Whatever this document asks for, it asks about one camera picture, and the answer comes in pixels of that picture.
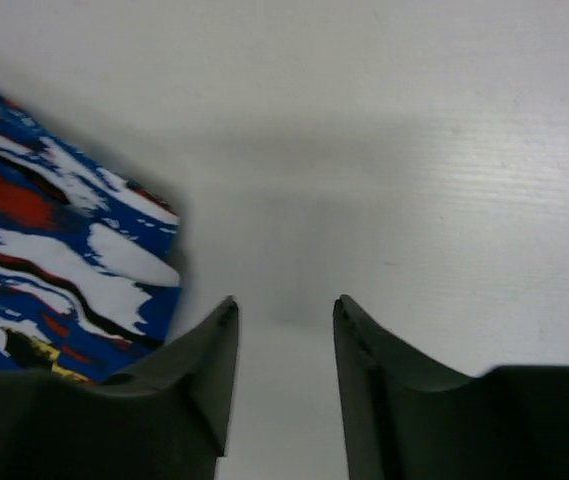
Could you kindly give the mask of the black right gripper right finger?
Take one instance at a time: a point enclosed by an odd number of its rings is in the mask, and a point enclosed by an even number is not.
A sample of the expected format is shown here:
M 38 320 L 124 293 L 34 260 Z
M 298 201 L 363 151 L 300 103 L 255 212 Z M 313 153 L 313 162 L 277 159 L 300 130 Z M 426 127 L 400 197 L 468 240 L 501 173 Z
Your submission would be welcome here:
M 347 295 L 333 332 L 351 478 L 569 479 L 569 366 L 467 376 Z

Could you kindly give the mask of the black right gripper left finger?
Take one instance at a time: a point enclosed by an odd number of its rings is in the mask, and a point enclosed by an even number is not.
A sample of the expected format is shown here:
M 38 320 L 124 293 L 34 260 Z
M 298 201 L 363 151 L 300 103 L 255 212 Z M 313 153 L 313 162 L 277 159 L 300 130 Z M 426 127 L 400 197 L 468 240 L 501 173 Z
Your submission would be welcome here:
M 0 479 L 211 479 L 226 454 L 239 307 L 92 385 L 0 373 Z

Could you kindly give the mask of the blue white red patterned trousers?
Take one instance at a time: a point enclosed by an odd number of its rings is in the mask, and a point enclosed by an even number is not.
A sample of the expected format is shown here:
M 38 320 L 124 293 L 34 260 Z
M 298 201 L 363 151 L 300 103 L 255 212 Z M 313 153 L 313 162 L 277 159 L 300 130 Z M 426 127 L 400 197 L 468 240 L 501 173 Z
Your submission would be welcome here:
M 0 94 L 0 371 L 99 383 L 162 347 L 179 223 Z

